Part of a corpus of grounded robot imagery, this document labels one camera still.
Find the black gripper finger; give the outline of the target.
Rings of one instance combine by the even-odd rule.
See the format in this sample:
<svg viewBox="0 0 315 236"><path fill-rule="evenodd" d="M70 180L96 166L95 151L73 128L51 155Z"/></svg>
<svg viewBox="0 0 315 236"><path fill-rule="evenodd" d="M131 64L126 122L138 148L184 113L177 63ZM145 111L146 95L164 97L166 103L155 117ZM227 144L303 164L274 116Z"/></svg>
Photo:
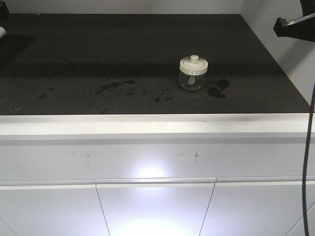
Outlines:
<svg viewBox="0 0 315 236"><path fill-rule="evenodd" d="M310 14L296 20L287 21L278 18L273 28L278 37L315 41L315 14Z"/></svg>

